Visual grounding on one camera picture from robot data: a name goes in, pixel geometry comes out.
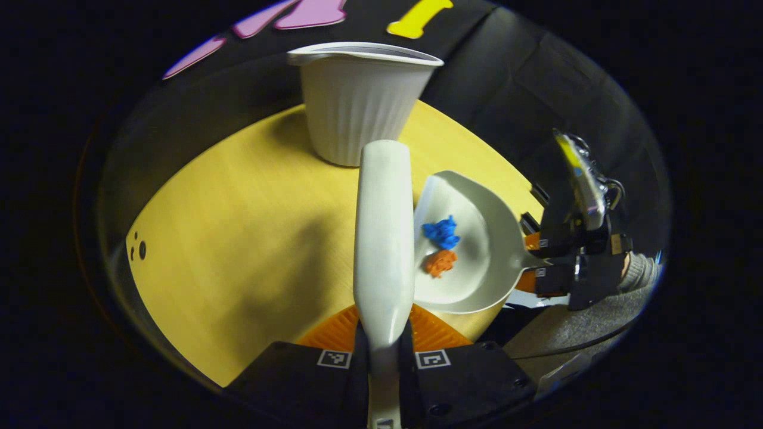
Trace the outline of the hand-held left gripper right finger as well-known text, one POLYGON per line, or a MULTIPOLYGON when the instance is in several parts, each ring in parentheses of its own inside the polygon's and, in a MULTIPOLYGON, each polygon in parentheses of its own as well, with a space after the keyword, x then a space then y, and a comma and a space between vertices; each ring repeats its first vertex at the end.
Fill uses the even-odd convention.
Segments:
POLYGON ((473 342, 414 305, 401 336, 399 397, 411 428, 498 428, 536 383, 496 342, 473 342))

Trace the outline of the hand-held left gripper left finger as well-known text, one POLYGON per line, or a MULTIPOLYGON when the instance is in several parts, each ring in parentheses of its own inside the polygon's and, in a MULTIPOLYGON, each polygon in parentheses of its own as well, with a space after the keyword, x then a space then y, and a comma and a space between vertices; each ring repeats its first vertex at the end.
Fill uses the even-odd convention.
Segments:
POLYGON ((277 340, 227 386, 256 428, 365 428, 368 344, 354 305, 295 343, 277 340))

